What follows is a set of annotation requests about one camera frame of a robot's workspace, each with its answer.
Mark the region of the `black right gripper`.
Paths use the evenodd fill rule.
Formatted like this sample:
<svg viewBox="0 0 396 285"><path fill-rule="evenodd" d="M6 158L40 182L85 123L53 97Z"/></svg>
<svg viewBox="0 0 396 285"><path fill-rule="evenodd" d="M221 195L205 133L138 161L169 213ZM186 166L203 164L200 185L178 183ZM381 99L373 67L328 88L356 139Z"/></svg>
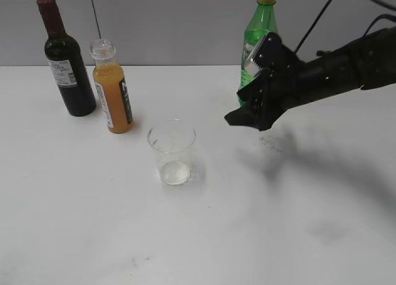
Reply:
<svg viewBox="0 0 396 285"><path fill-rule="evenodd" d="M278 34L266 35L260 65L260 72L237 92L245 104L225 115L231 126L268 130L287 110L309 103L298 78L304 62Z"/></svg>

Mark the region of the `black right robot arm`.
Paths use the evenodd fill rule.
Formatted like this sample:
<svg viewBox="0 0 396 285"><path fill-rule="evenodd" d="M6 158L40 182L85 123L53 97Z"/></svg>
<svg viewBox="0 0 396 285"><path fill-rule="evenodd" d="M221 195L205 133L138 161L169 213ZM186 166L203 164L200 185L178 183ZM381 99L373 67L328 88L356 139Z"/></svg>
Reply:
<svg viewBox="0 0 396 285"><path fill-rule="evenodd" d="M268 130L289 109L395 83L395 29L378 30L309 62L301 61L278 34L269 33L252 50L245 70L254 77L238 91L245 104L225 120Z"/></svg>

